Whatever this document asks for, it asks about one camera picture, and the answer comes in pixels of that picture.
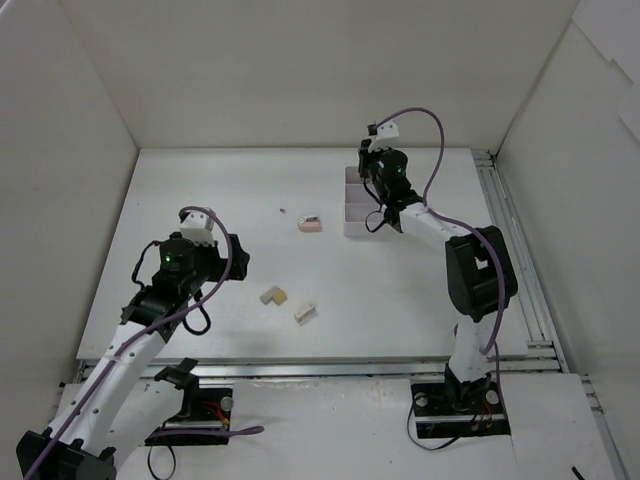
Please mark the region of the pink correction tape dispenser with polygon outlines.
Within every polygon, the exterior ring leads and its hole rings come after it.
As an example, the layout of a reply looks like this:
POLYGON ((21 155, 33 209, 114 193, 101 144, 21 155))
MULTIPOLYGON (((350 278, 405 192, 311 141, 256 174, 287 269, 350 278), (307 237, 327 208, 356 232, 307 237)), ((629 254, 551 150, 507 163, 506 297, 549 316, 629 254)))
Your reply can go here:
POLYGON ((318 216, 303 216, 298 218, 297 228, 303 233, 319 233, 322 231, 322 222, 318 216))

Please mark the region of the aluminium frame rail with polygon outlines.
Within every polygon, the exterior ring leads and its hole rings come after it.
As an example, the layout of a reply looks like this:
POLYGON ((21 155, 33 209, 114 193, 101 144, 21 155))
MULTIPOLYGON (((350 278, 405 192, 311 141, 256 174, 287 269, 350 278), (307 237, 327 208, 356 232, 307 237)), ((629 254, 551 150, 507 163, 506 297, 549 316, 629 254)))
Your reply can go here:
POLYGON ((343 234, 352 149, 144 149, 99 281, 78 359, 92 370, 149 241, 187 205, 212 208, 251 260, 247 278, 208 303, 211 331, 177 331, 152 369, 199 360, 207 385, 228 385, 232 424, 262 434, 225 446, 157 451, 180 479, 622 479, 590 382, 566 370, 541 296, 525 270, 499 335, 511 434, 441 452, 413 444, 411 384, 438 379, 456 314, 440 249, 384 230, 343 234), (299 217, 318 216, 319 233, 299 217), (273 286, 288 300, 263 305, 273 286), (294 312, 315 302, 302 326, 294 312))

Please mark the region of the white compartment organizer box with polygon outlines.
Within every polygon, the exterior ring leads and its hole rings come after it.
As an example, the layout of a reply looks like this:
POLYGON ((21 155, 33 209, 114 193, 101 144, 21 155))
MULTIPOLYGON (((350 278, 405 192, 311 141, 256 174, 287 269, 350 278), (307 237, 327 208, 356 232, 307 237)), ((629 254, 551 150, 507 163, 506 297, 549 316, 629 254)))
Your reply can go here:
POLYGON ((366 192, 356 166, 345 168, 343 234, 347 238, 364 237, 382 220, 379 205, 366 192))

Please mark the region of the tan L-shaped eraser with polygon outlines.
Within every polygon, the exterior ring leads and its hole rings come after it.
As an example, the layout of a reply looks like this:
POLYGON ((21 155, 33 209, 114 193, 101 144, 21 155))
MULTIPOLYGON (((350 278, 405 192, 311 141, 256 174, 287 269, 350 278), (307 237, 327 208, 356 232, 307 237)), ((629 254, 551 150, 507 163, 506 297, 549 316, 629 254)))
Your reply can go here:
POLYGON ((273 286, 260 296, 260 301, 263 305, 274 303, 277 306, 281 306, 288 300, 287 293, 278 286, 273 286))

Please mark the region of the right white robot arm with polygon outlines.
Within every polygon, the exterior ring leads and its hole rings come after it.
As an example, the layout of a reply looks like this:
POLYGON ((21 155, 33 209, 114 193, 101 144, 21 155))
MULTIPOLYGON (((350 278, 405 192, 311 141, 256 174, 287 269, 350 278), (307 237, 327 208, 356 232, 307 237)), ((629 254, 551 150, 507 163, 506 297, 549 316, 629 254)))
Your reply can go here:
POLYGON ((500 326, 518 291, 503 234, 494 225, 473 227, 428 206, 407 178, 403 152, 375 149, 366 139, 358 157, 358 174, 381 208, 382 224, 444 252, 448 295, 461 318, 445 365, 442 398, 449 409, 464 412, 489 388, 489 355, 498 353, 500 326))

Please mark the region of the cream white eraser block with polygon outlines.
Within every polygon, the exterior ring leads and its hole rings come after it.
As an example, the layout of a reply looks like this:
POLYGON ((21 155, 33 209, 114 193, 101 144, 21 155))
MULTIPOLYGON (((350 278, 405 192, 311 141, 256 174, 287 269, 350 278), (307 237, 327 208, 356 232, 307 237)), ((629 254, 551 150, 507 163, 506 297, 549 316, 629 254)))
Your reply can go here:
POLYGON ((318 314, 317 305, 315 302, 307 302, 301 305, 294 312, 294 320, 297 325, 302 326, 309 320, 313 319, 318 314))

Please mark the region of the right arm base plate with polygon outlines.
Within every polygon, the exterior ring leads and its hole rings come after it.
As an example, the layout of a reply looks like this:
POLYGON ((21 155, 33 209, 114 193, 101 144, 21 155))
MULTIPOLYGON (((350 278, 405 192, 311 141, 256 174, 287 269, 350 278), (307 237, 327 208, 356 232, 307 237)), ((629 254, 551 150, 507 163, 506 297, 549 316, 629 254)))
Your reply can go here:
POLYGON ((506 409, 494 381, 472 395, 462 407, 454 407, 449 401, 443 383, 412 383, 411 395, 409 425, 415 428, 419 440, 446 443, 454 439, 511 434, 506 409))

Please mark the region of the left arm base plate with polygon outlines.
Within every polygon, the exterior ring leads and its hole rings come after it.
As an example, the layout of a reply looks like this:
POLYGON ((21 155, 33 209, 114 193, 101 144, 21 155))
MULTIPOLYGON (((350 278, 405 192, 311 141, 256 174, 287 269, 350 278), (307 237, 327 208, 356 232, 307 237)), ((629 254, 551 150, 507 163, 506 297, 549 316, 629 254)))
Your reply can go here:
POLYGON ((186 417, 178 415, 163 423, 156 433, 162 430, 187 430, 187 433, 166 437, 148 438, 145 446, 220 446, 227 445, 226 437, 195 434, 196 430, 228 431, 233 408, 233 390, 229 387, 207 386, 200 390, 194 400, 191 413, 186 417))

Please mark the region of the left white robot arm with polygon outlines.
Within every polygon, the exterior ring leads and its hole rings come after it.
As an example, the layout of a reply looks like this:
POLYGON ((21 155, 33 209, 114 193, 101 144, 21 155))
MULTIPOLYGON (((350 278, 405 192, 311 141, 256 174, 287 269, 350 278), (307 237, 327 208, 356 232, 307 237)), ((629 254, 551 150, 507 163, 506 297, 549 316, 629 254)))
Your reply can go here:
POLYGON ((160 242, 160 265, 151 282, 124 307, 113 339, 81 390, 41 433, 28 431, 16 447, 26 479, 114 479, 122 465, 171 417, 191 418, 199 409, 195 361, 162 370, 149 392, 130 394, 189 311, 200 307, 204 284, 242 281, 250 256, 235 234, 199 244, 181 232, 160 242))

